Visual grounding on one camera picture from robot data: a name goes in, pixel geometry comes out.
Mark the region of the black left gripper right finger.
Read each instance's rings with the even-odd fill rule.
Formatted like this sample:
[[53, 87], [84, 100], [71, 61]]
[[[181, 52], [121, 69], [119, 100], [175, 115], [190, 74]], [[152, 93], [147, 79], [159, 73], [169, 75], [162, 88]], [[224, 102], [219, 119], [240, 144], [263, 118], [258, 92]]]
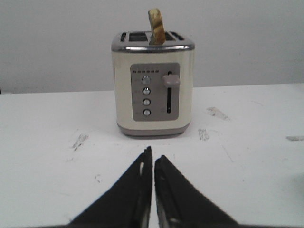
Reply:
[[166, 157], [155, 162], [157, 214], [161, 228], [225, 228], [238, 223], [201, 194]]

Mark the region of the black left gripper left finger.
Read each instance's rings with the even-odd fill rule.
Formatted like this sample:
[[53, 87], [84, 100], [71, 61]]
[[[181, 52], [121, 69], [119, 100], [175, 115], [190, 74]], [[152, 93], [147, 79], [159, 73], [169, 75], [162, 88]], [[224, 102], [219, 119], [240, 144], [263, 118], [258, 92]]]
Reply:
[[147, 228], [152, 198], [152, 149], [147, 147], [117, 182], [75, 217], [69, 228]]

